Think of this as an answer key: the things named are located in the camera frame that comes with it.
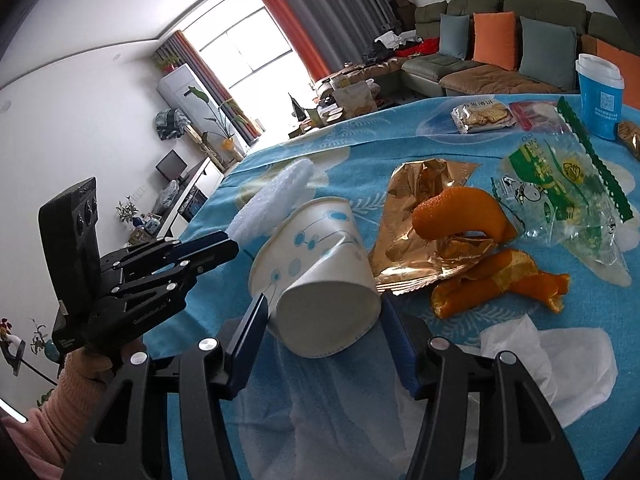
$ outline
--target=blue cup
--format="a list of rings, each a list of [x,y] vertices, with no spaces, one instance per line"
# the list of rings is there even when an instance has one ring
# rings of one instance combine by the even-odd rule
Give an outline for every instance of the blue cup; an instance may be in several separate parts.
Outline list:
[[[625,89],[620,70],[613,63],[590,54],[580,54],[575,69],[580,79],[582,122],[593,135],[616,140]]]

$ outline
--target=person's hand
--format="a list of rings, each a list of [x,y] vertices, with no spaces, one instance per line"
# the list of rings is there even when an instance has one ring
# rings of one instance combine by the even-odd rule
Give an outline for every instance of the person's hand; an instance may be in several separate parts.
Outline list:
[[[142,342],[142,339],[136,339],[135,341],[125,345],[120,351],[120,355],[122,356],[122,361],[126,362],[136,352],[144,351],[146,351],[146,346]],[[111,370],[113,364],[108,357],[100,354],[94,354],[87,351],[85,348],[81,348],[69,354],[65,367],[73,368],[76,372],[82,375],[82,377],[95,380],[100,377],[101,373]]]

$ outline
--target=qr code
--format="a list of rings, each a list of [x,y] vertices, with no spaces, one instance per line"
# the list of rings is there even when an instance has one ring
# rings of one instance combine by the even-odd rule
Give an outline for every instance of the qr code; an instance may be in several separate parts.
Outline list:
[[[616,105],[616,98],[605,92],[600,92],[600,108],[612,112]]]

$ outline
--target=window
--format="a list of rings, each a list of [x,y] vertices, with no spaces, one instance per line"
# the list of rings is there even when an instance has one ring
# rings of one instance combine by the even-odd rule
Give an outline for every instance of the window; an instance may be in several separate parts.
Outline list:
[[[286,134],[297,125],[289,95],[302,106],[316,106],[306,68],[261,0],[224,0],[184,34],[268,134]]]

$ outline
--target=orange curtain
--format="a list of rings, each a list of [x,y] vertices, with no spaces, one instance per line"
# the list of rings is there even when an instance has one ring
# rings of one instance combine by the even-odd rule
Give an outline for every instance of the orange curtain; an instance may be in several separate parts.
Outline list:
[[[332,73],[286,0],[262,0],[314,81]]]

